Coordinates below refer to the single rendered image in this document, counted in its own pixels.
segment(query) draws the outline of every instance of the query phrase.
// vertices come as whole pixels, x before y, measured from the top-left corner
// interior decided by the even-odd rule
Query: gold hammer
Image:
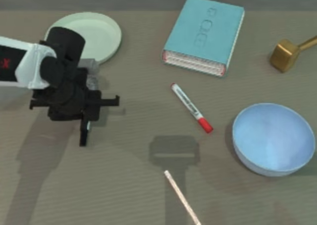
[[[300,45],[294,45],[287,39],[281,40],[275,47],[269,62],[279,71],[287,72],[295,63],[299,53],[317,44],[317,36]]]

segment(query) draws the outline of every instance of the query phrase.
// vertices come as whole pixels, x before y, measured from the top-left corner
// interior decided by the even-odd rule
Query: gray tabletop
[[[3,11],[0,34],[38,42],[69,13]],[[168,169],[202,224],[315,225],[316,157],[288,177],[256,175],[233,153],[231,125],[243,108],[274,102],[316,131],[316,49],[285,74],[267,56],[282,38],[300,43],[314,36],[317,13],[247,12],[224,79],[161,63],[177,11],[104,13],[121,26],[123,39],[102,65],[100,88],[105,97],[120,95],[122,104],[103,109],[87,148],[78,146],[78,122],[51,122],[46,110],[28,110],[31,92],[0,88],[0,224],[192,224],[166,184]],[[211,135],[180,104],[172,82],[212,123]],[[184,145],[194,159],[156,157]]]

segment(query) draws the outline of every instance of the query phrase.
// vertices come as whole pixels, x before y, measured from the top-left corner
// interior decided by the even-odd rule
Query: bowl
[[[234,120],[232,137],[241,162],[270,177],[299,170],[311,160],[316,147],[307,121],[292,109],[272,103],[242,110]]]

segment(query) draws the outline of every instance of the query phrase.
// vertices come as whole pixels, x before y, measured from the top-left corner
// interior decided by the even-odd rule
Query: stick
[[[178,186],[177,186],[175,180],[173,179],[172,175],[168,172],[168,170],[164,171],[164,174],[165,174],[167,180],[169,181],[169,183],[171,184],[171,186],[173,187],[173,189],[175,190],[176,194],[178,195],[178,198],[180,199],[180,201],[184,205],[185,209],[189,213],[190,217],[194,221],[195,225],[202,225],[200,223],[200,221],[198,220],[198,217],[196,216],[195,212],[193,211],[193,209],[190,207],[190,205],[188,204],[187,200],[185,199],[182,191],[180,191],[180,189],[178,188]]]

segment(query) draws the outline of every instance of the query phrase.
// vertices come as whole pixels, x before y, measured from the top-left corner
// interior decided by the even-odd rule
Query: book
[[[166,64],[218,77],[227,72],[244,8],[212,0],[186,0],[162,52]]]

